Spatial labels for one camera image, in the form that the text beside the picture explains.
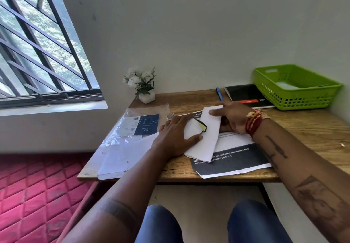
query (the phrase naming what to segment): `green plastic basket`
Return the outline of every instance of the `green plastic basket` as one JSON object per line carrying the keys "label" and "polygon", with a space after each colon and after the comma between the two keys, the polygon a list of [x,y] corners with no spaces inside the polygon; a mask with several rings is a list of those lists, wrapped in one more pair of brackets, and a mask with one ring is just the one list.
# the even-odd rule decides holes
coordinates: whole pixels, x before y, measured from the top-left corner
{"label": "green plastic basket", "polygon": [[[253,78],[263,95],[280,110],[325,108],[343,85],[294,64],[256,68]],[[286,89],[286,84],[296,88]]]}

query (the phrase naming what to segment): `black notebook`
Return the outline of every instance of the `black notebook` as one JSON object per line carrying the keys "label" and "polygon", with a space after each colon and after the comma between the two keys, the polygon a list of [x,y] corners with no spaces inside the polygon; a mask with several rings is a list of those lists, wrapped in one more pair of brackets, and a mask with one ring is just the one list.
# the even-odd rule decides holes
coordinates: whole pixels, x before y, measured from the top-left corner
{"label": "black notebook", "polygon": [[225,87],[225,91],[232,101],[247,104],[248,107],[253,109],[274,107],[254,84]]}

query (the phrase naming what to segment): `window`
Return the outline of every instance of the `window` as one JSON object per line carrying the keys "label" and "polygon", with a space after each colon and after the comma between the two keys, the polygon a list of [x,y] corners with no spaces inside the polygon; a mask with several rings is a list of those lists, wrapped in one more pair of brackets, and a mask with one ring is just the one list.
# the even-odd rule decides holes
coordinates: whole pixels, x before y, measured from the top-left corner
{"label": "window", "polygon": [[62,0],[0,0],[0,108],[103,100]]}

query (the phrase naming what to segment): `red quilted mattress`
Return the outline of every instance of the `red quilted mattress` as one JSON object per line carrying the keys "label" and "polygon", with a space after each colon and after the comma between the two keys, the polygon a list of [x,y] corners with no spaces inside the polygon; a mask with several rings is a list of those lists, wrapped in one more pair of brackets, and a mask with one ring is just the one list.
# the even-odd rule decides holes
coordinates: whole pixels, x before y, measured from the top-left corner
{"label": "red quilted mattress", "polygon": [[55,242],[91,183],[91,154],[0,157],[0,242]]}

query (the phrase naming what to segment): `hand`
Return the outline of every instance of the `hand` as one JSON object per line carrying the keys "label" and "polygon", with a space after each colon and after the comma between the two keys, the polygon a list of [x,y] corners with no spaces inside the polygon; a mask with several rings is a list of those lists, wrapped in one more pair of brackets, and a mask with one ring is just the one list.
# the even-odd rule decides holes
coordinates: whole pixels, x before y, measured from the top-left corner
{"label": "hand", "polygon": [[247,122],[247,114],[254,109],[240,102],[232,102],[225,105],[221,109],[212,109],[210,115],[222,116],[220,132],[236,131],[241,134],[246,134],[245,124]]}
{"label": "hand", "polygon": [[174,116],[171,121],[167,121],[160,127],[159,135],[151,148],[165,154],[167,159],[182,155],[203,138],[200,134],[193,135],[187,140],[183,138],[185,126],[192,118],[193,114],[189,114]]}

